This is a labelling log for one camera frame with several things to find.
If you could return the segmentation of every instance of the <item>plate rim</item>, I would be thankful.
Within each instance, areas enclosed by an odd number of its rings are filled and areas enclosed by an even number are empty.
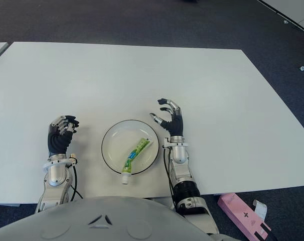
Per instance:
[[[118,172],[118,171],[116,171],[116,170],[114,170],[113,168],[111,168],[111,167],[108,165],[108,163],[106,162],[105,158],[104,158],[104,155],[103,155],[103,142],[104,142],[104,139],[105,139],[106,134],[109,132],[110,129],[112,129],[114,126],[116,126],[116,125],[118,125],[118,124],[120,124],[120,123],[122,123],[122,122],[127,122],[127,121],[130,121],[130,120],[131,120],[131,121],[136,121],[136,122],[142,122],[143,124],[146,124],[146,125],[147,125],[148,127],[150,127],[151,130],[155,133],[155,135],[156,135],[156,137],[157,137],[157,140],[158,140],[158,152],[157,152],[156,157],[154,158],[154,160],[151,162],[151,164],[150,164],[147,168],[145,168],[144,170],[142,170],[142,171],[140,171],[140,172],[131,173],[131,175],[135,175],[135,174],[139,174],[139,173],[141,173],[141,172],[144,172],[144,171],[147,170],[150,166],[152,166],[152,164],[156,161],[156,159],[157,159],[157,157],[158,157],[158,155],[159,155],[159,151],[160,151],[159,137],[158,137],[157,133],[155,132],[155,130],[154,130],[149,124],[147,124],[147,123],[145,123],[145,122],[143,122],[143,121],[141,121],[141,120],[138,120],[138,119],[125,119],[125,120],[122,120],[122,121],[120,121],[120,122],[118,122],[118,123],[115,123],[114,125],[112,125],[112,126],[105,132],[105,134],[104,134],[104,136],[103,136],[102,143],[101,143],[101,154],[102,154],[102,157],[103,157],[103,160],[104,160],[105,164],[106,164],[112,171],[114,171],[114,172],[116,172],[116,173],[118,173],[118,174],[121,174],[121,173]]]

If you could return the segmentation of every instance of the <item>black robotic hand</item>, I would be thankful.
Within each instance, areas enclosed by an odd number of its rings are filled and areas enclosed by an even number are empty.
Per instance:
[[[159,99],[159,104],[168,104],[170,108],[162,107],[160,110],[165,110],[171,114],[172,121],[167,122],[154,113],[150,113],[155,122],[159,123],[164,129],[169,131],[170,136],[183,136],[183,120],[180,107],[170,99]]]
[[[78,124],[79,122],[71,115],[62,115],[50,124],[47,139],[49,156],[66,154]]]

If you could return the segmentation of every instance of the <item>dark gray carpet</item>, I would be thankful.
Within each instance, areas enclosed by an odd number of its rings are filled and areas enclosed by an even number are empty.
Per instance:
[[[0,41],[241,49],[304,127],[304,32],[256,0],[0,0]],[[268,205],[279,240],[304,240],[304,187],[240,197]],[[246,240],[217,198],[206,196],[220,231]],[[0,227],[34,208],[0,207]]]

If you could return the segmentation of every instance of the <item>white plate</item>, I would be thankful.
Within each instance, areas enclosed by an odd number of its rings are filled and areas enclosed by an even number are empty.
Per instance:
[[[157,158],[159,140],[154,130],[139,120],[124,120],[113,125],[102,141],[102,155],[105,163],[115,172],[121,173],[123,165],[141,138],[153,141],[132,163],[132,174],[149,168]]]

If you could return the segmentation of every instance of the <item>black cable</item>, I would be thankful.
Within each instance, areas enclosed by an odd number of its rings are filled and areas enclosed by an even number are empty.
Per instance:
[[[165,148],[163,150],[163,163],[164,163],[164,167],[166,168],[166,173],[167,173],[168,180],[169,180],[172,202],[173,202],[175,210],[177,211],[177,205],[176,205],[176,203],[174,201],[174,198],[173,198],[173,185],[172,185],[172,182],[171,182],[171,179],[170,179],[170,173],[169,173],[169,171],[170,171],[170,153],[171,153],[171,149],[169,148],[169,162],[168,162],[168,167],[169,168],[167,168],[167,165],[166,165],[166,149]]]
[[[71,185],[71,188],[73,189],[73,190],[75,190],[75,192],[80,196],[80,198],[82,198],[83,199],[83,197],[82,197],[82,195]]]
[[[74,170],[74,176],[75,176],[75,188],[74,188],[74,192],[73,192],[71,201],[74,200],[75,193],[76,193],[76,190],[77,190],[77,174],[76,174],[76,168],[75,168],[75,166],[73,166],[73,170]]]
[[[75,168],[75,166],[73,166],[73,170],[74,170],[74,176],[75,176],[75,188],[71,185],[71,188],[74,190],[72,198],[71,198],[71,201],[74,200],[74,197],[75,197],[76,193],[80,196],[80,198],[83,199],[82,195],[76,189],[77,188],[77,174],[76,174],[76,168]]]

